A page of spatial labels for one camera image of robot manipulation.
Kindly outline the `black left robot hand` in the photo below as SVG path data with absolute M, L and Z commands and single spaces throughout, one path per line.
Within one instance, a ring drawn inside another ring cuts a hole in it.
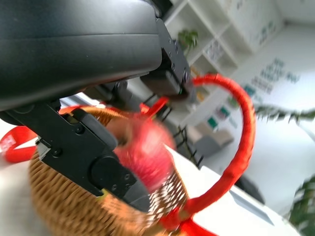
M 40 160 L 95 196 L 105 189 L 148 212 L 149 192 L 119 162 L 115 137 L 60 99 L 140 77 L 158 95 L 194 90 L 187 59 L 143 0 L 3 0 L 0 3 L 0 118 L 39 137 Z

